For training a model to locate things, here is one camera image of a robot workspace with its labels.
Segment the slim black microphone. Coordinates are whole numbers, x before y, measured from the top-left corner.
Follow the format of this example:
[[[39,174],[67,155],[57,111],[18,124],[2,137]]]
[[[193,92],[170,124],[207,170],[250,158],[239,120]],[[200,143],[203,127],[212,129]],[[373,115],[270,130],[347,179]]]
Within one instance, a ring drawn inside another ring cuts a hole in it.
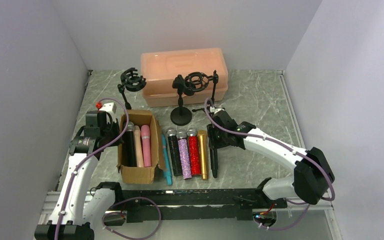
[[[209,155],[210,155],[210,167],[212,176],[214,178],[218,177],[218,151],[215,147],[210,146],[209,147]]]

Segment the gold microphone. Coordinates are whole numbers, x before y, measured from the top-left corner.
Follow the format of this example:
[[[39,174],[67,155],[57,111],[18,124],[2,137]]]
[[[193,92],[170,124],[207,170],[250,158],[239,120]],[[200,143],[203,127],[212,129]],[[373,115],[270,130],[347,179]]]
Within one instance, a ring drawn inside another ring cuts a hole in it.
[[[199,146],[199,161],[200,161],[200,171],[201,171],[201,178],[203,180],[207,180],[209,178],[208,174],[208,155],[207,155],[207,141],[208,141],[208,134],[205,130],[198,130],[197,131],[197,139],[198,139],[198,146]]]

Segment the red glitter microphone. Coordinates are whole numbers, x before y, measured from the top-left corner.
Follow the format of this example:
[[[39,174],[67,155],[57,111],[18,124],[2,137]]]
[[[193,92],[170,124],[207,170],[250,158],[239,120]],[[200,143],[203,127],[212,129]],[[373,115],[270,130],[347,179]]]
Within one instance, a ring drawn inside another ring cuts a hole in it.
[[[189,128],[186,132],[189,150],[190,170],[191,175],[201,175],[201,165],[199,157],[199,145],[198,145],[198,130],[196,128]]]

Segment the black silver-head microphone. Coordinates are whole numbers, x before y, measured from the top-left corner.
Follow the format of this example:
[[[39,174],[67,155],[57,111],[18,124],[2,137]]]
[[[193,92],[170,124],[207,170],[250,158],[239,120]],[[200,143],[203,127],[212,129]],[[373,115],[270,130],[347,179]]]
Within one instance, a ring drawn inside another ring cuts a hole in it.
[[[136,149],[135,149],[135,136],[134,129],[135,125],[133,122],[128,121],[126,123],[126,131],[123,135],[123,142],[126,150],[126,165],[128,167],[136,167],[137,166],[137,158],[136,158]]]

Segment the purple glitter microphone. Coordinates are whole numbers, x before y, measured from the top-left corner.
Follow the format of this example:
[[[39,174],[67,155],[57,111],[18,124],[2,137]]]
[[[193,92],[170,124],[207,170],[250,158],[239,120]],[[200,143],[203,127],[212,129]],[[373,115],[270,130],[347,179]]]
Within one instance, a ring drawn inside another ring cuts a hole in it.
[[[178,139],[178,148],[179,148],[183,179],[188,180],[192,178],[192,172],[191,172],[191,165],[190,165],[187,133],[184,130],[179,130],[176,136]]]

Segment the peach beige microphone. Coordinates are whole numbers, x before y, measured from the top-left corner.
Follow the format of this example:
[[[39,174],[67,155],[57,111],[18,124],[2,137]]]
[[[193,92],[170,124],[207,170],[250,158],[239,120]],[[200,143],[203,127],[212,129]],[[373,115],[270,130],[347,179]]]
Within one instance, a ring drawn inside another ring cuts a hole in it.
[[[144,157],[143,157],[143,149],[142,149],[142,138],[141,138],[141,130],[139,126],[135,125],[134,130],[134,144],[135,144],[135,156],[136,156],[136,166],[139,168],[143,168],[144,165]]]

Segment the pink microphone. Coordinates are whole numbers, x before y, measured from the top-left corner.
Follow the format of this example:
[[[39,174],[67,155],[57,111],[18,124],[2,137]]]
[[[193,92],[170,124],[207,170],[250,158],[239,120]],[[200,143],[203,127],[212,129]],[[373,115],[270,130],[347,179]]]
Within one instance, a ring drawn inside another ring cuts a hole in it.
[[[140,128],[141,141],[142,141],[142,155],[144,167],[152,166],[151,155],[151,130],[149,125],[142,125]]]

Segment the black clip round-base stand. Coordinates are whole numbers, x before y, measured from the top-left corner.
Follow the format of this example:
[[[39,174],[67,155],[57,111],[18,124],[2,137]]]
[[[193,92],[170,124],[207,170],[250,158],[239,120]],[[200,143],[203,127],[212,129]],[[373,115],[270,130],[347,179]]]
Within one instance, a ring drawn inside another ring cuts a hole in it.
[[[177,126],[186,126],[192,120],[192,112],[184,107],[183,93],[186,88],[185,80],[182,75],[178,75],[174,78],[172,88],[177,89],[178,94],[178,107],[174,108],[170,113],[170,120]]]

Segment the black glitter microphone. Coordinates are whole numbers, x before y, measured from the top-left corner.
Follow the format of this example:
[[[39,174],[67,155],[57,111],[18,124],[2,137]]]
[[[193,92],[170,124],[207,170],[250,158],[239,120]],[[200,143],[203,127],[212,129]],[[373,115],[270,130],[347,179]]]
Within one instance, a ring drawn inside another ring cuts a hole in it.
[[[173,175],[179,177],[183,175],[182,163],[179,151],[179,143],[177,138],[176,129],[169,127],[166,131],[166,136],[168,140],[168,146],[170,149],[170,157],[172,163]]]

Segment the black shock mount round-base stand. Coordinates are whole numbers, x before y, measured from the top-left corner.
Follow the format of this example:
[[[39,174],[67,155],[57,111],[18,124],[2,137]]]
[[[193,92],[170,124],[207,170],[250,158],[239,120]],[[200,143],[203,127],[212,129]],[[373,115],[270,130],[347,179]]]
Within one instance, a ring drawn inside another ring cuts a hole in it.
[[[125,90],[129,92],[141,91],[147,84],[146,78],[138,74],[138,69],[130,67],[120,75],[120,81],[121,83],[117,85],[118,91],[122,95],[126,109],[131,110],[132,107],[127,100]]]

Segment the blue plastic microphone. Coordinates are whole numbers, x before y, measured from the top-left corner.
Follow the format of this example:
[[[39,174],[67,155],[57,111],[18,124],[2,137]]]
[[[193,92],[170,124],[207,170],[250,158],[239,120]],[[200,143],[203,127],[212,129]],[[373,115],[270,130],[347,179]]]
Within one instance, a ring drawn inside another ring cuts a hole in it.
[[[161,140],[162,140],[162,151],[163,151],[163,157],[164,157],[164,163],[165,163],[165,170],[163,171],[163,174],[164,174],[167,185],[171,186],[173,184],[172,171],[171,171],[170,160],[168,156],[167,141],[163,134],[161,135]]]

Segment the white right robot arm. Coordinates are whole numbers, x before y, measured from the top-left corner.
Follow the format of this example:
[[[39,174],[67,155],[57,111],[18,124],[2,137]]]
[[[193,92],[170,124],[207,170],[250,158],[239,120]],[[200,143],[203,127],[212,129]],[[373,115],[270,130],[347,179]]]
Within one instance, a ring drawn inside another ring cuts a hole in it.
[[[317,147],[310,150],[287,144],[274,138],[255,125],[243,121],[238,124],[222,108],[206,112],[215,132],[217,145],[238,147],[267,157],[291,171],[283,178],[264,179],[255,189],[259,201],[272,203],[280,199],[299,198],[306,204],[332,201],[325,197],[333,189],[335,176],[324,153]]]

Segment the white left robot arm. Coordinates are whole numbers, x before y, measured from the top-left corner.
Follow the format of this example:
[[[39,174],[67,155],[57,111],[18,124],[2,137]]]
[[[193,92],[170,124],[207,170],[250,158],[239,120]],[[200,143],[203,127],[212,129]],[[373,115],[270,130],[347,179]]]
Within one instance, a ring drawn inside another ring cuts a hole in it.
[[[100,218],[122,192],[119,183],[102,182],[92,200],[85,203],[101,153],[121,143],[115,110],[89,111],[85,120],[85,125],[70,141],[68,169],[61,193],[47,223],[36,226],[34,237],[37,240],[93,240]]]

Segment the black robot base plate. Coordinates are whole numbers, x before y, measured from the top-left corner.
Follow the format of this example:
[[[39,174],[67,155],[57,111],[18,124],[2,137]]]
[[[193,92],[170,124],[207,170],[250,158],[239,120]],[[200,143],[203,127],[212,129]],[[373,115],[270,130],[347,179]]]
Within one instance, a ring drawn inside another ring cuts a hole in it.
[[[251,221],[259,211],[287,208],[284,199],[265,199],[253,188],[122,190],[110,213],[127,223],[162,220],[236,219]]]

